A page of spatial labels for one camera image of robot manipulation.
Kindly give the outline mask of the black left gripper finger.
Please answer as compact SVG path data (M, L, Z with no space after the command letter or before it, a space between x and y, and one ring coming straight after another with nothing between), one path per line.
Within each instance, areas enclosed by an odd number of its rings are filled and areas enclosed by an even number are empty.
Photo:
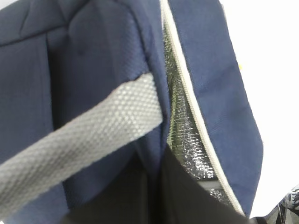
M143 147L134 144L134 163L138 167L137 199L131 211L132 224L248 224L249 219L231 206L216 200L180 165L167 147L161 156L154 180L143 163Z

